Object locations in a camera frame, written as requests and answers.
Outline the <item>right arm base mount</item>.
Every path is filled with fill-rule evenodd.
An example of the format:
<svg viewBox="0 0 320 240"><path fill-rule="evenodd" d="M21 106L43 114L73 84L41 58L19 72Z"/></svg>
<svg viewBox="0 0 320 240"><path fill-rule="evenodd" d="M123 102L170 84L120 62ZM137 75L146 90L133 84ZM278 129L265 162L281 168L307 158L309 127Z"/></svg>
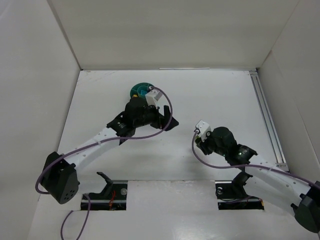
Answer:
<svg viewBox="0 0 320 240"><path fill-rule="evenodd" d="M219 210L264 210L263 201L249 196L244 190L251 175L240 172L233 180L215 181L215 195Z"/></svg>

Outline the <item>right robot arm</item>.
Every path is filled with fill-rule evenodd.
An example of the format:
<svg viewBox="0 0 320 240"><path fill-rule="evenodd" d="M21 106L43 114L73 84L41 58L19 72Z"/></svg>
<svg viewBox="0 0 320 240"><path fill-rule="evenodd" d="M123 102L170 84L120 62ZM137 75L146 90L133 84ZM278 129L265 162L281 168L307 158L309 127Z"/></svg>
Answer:
<svg viewBox="0 0 320 240"><path fill-rule="evenodd" d="M191 149L204 155L222 156L227 165L217 166L199 161L213 169L239 169L232 180L241 198L256 197L291 214L306 230L320 232L320 183L286 172L263 159L252 148L237 143L226 127L211 129L200 121L194 130Z"/></svg>

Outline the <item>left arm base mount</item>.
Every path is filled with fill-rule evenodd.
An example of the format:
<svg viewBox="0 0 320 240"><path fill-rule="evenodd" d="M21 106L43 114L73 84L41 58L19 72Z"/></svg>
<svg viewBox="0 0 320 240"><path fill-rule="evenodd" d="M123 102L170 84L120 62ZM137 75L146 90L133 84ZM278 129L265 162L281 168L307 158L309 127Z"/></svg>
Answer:
<svg viewBox="0 0 320 240"><path fill-rule="evenodd" d="M83 195L80 202L82 211L125 211L127 208L128 181L112 180L103 172L97 172L105 184L102 190L87 193L89 200Z"/></svg>

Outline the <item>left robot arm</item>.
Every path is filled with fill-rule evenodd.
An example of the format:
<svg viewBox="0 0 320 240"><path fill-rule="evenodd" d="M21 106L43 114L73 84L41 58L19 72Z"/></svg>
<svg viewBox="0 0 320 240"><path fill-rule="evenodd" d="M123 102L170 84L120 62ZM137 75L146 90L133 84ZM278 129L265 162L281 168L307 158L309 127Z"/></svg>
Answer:
<svg viewBox="0 0 320 240"><path fill-rule="evenodd" d="M159 133L178 126L169 102L163 107L149 105L145 99L133 97L119 113L96 136L68 153L50 153L42 173L36 180L35 190L51 195L59 204L69 202L78 192L78 173L107 151L122 145L127 140L136 140L136 129L151 126Z"/></svg>

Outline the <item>teal square lego brick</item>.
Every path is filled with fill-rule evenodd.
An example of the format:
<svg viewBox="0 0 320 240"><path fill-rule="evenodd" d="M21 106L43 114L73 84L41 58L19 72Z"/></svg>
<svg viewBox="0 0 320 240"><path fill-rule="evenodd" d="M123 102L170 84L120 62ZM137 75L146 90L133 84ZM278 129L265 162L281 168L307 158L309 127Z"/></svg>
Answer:
<svg viewBox="0 0 320 240"><path fill-rule="evenodd" d="M148 92L146 91L146 90L141 90L140 92L139 92L139 97L140 98L145 98L145 96L146 96L146 94L147 94Z"/></svg>

